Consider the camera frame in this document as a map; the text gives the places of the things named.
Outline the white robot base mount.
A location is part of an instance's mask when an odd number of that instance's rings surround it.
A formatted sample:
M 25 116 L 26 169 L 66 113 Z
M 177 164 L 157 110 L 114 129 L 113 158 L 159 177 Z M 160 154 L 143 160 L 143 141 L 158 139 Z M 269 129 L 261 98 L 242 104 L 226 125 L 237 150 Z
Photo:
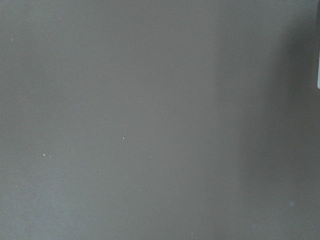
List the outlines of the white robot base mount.
M 320 51 L 318 54 L 318 64 L 317 64 L 317 88 L 320 90 Z

